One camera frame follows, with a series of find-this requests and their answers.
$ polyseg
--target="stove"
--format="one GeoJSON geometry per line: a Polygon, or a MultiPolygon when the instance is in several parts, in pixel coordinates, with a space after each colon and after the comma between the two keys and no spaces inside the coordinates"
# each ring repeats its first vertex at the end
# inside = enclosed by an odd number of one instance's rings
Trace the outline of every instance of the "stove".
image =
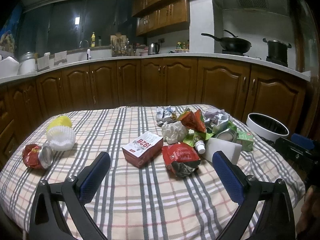
{"type": "Polygon", "coordinates": [[[288,63],[287,62],[283,62],[283,61],[281,61],[279,59],[276,59],[274,57],[267,56],[267,61],[275,63],[275,64],[278,64],[278,65],[281,65],[281,66],[284,66],[284,67],[288,67],[288,63]]]}
{"type": "Polygon", "coordinates": [[[242,57],[249,57],[248,55],[242,54],[240,52],[232,52],[227,50],[222,50],[222,54],[229,54],[229,55],[236,55],[236,56],[242,56],[242,57]]]}

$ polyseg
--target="black wok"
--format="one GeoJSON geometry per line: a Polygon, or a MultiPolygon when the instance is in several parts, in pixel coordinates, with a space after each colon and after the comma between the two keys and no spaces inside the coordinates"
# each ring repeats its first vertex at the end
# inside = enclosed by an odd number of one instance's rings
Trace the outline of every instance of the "black wok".
{"type": "Polygon", "coordinates": [[[201,33],[201,35],[208,36],[208,37],[215,39],[216,41],[219,41],[221,47],[226,51],[238,52],[238,53],[242,53],[242,54],[249,51],[249,49],[252,46],[249,41],[238,38],[238,36],[235,36],[233,33],[229,32],[227,30],[224,30],[224,31],[227,33],[230,33],[233,37],[218,38],[218,37],[215,37],[215,36],[208,34],[208,33],[201,33]]]}

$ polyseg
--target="electric kettle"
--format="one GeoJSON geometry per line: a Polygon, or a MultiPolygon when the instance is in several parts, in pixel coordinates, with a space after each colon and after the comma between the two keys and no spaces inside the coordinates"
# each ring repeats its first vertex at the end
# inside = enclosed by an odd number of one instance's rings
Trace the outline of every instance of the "electric kettle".
{"type": "Polygon", "coordinates": [[[160,52],[160,44],[159,43],[151,43],[148,48],[148,55],[157,55],[160,52]]]}

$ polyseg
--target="checkered cloth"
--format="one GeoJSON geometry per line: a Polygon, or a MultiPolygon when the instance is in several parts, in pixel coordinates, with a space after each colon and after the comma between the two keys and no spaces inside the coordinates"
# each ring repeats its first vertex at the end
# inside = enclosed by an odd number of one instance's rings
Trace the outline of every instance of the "checkered cloth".
{"type": "MultiPolygon", "coordinates": [[[[211,106],[190,108],[205,111],[211,106]]],[[[185,106],[178,106],[178,114],[184,109],[185,106]]],[[[156,107],[77,111],[67,116],[76,132],[76,144],[70,151],[55,153],[50,169],[25,167],[21,153],[26,144],[42,145],[46,141],[46,128],[55,117],[24,141],[0,173],[0,204],[22,229],[29,229],[31,205],[41,179],[62,182],[90,165],[101,151],[110,154],[111,168],[85,207],[108,239],[215,239],[238,207],[206,160],[201,161],[197,172],[184,179],[166,170],[161,154],[142,169],[125,160],[124,145],[147,130],[161,135],[161,128],[156,125],[156,107]]],[[[248,131],[243,123],[235,120],[234,124],[248,131]]],[[[256,135],[254,139],[253,151],[242,151],[238,166],[262,181],[283,178],[294,207],[304,195],[303,182],[273,148],[256,135]]],[[[257,206],[244,238],[252,233],[262,205],[260,202],[257,206]]],[[[81,239],[65,203],[61,207],[72,234],[81,239]]]]}

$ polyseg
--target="crumpled paper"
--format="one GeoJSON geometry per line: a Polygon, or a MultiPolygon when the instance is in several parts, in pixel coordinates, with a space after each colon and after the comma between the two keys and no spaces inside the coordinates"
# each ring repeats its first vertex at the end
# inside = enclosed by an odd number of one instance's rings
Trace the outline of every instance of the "crumpled paper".
{"type": "Polygon", "coordinates": [[[185,136],[188,134],[188,129],[182,125],[180,121],[175,123],[165,122],[161,128],[162,137],[168,144],[174,144],[182,142],[185,136]]]}
{"type": "Polygon", "coordinates": [[[162,127],[165,122],[177,122],[176,108],[171,106],[159,106],[156,113],[157,126],[162,127]]]}
{"type": "Polygon", "coordinates": [[[203,118],[207,132],[212,132],[213,134],[225,130],[228,121],[233,121],[233,118],[230,114],[226,113],[224,110],[219,110],[216,108],[212,108],[204,112],[203,118]]]}

